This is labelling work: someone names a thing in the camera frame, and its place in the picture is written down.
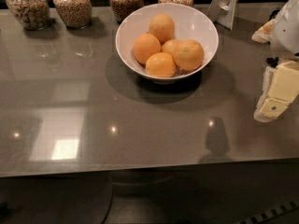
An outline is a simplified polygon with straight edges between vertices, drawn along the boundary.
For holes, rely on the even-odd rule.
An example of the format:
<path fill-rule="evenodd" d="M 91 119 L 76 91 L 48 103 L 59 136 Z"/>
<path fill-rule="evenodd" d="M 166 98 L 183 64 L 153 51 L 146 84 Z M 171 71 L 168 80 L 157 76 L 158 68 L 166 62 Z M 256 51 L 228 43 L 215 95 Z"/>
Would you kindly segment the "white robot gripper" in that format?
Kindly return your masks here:
<path fill-rule="evenodd" d="M 299 95 L 299 0 L 289 0 L 272 19 L 254 32 L 251 39 L 270 42 L 271 51 L 280 58 L 263 73 L 263 94 L 254 112 L 260 122 L 270 122 L 283 114 Z"/>

